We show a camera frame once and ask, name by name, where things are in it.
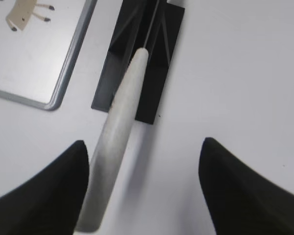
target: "silver frame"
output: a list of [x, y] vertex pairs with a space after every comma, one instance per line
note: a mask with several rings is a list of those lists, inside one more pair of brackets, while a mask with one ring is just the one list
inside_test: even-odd
[[60, 71], [57, 83], [55, 85], [49, 103], [42, 103], [2, 90], [0, 90], [0, 98], [4, 98], [42, 110], [52, 111], [59, 108], [63, 100], [68, 83], [70, 81], [71, 74], [73, 72], [73, 68], [77, 60], [77, 56], [79, 54], [79, 50], [81, 48], [81, 44], [83, 42], [86, 30], [88, 28], [88, 24], [94, 12], [96, 3], [97, 0], [86, 0], [84, 4], [82, 13], [79, 17], [73, 38], [69, 46], [68, 53], [65, 57], [62, 69]]

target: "black base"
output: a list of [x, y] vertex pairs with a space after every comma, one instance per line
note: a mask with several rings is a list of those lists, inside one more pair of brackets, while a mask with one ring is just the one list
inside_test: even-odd
[[[92, 108], [108, 112], [135, 51], [142, 47], [155, 0], [124, 0], [101, 73]], [[153, 124], [165, 84], [184, 8], [160, 0], [146, 49], [146, 70], [136, 120]]]

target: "white tabletop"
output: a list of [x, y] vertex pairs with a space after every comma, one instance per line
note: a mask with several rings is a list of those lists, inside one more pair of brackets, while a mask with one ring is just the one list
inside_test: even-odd
[[[107, 114], [90, 105], [121, 2], [98, 1], [58, 110], [0, 99], [0, 196], [75, 140], [92, 156]], [[294, 0], [171, 2], [186, 13], [156, 122], [134, 124], [98, 235], [214, 235], [205, 137], [294, 193]]]

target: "drawing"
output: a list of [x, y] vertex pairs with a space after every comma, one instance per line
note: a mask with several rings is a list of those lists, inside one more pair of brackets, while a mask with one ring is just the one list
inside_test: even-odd
[[37, 0], [16, 0], [14, 7], [5, 18], [10, 29], [12, 31], [17, 31], [18, 28], [23, 31], [31, 15], [34, 15], [42, 21], [49, 22], [50, 18], [40, 16], [34, 12], [35, 7], [44, 7], [54, 11], [54, 7], [52, 5], [38, 4]]

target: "white surface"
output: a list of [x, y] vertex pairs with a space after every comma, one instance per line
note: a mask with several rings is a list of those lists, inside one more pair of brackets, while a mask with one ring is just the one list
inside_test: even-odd
[[[186, 15], [160, 117], [134, 124], [98, 235], [213, 235], [197, 175], [206, 136], [294, 193], [294, 0], [174, 2]], [[59, 110], [0, 99], [0, 195], [76, 139], [92, 155], [106, 114], [90, 105], [120, 5], [98, 1]]]
[[48, 103], [60, 75], [85, 0], [38, 0], [24, 31], [13, 32], [6, 16], [15, 0], [0, 1], [0, 90]]
[[76, 225], [78, 231], [93, 232], [101, 225], [134, 124], [147, 62], [148, 51], [138, 49], [114, 97], [90, 162], [88, 188]]

